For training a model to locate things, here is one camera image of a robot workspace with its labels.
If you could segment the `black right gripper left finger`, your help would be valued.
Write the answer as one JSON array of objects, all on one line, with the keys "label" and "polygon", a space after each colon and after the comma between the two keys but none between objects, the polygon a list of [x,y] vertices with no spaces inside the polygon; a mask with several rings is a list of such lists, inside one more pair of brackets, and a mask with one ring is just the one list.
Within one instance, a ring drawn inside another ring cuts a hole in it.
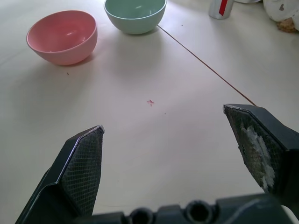
[{"label": "black right gripper left finger", "polygon": [[91,216],[102,162],[103,126],[69,138],[45,172],[15,224],[71,224]]}]

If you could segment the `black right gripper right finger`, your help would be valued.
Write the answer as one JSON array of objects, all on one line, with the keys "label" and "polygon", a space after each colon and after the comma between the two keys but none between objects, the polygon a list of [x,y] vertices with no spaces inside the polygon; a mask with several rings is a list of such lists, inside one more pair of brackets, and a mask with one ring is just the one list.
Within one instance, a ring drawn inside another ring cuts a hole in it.
[{"label": "black right gripper right finger", "polygon": [[225,104],[223,112],[258,185],[284,206],[299,208],[299,133],[262,107]]}]

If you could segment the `pink plastic bowl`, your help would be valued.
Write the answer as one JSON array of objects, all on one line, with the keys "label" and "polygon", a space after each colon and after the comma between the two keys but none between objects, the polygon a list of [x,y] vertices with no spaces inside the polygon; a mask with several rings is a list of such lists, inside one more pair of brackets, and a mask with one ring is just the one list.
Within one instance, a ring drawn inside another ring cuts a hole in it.
[{"label": "pink plastic bowl", "polygon": [[28,46],[44,60],[73,65],[88,58],[95,49],[98,27],[95,18],[78,10],[50,14],[28,31]]}]

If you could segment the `white plush toy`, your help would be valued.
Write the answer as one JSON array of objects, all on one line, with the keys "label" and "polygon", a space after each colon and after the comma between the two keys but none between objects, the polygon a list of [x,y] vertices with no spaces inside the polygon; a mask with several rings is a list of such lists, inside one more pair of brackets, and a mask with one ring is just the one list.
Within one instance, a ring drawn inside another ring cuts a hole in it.
[{"label": "white plush toy", "polygon": [[262,3],[269,18],[279,30],[299,32],[299,0],[235,0],[242,4]]}]

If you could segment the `silver can with red stripe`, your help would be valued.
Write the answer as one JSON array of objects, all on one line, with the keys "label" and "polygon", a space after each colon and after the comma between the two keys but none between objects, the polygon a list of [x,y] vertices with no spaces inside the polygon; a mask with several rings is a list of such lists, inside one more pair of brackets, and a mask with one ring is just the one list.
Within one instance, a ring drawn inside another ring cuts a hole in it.
[{"label": "silver can with red stripe", "polygon": [[222,20],[227,19],[232,11],[235,0],[211,0],[209,7],[209,16]]}]

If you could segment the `green plastic bowl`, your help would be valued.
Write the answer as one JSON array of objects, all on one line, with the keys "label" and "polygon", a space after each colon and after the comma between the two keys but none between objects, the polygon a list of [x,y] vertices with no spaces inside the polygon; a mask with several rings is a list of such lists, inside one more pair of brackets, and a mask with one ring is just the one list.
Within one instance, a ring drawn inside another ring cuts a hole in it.
[{"label": "green plastic bowl", "polygon": [[159,24],[166,4],[167,0],[105,0],[104,10],[117,29],[140,35]]}]

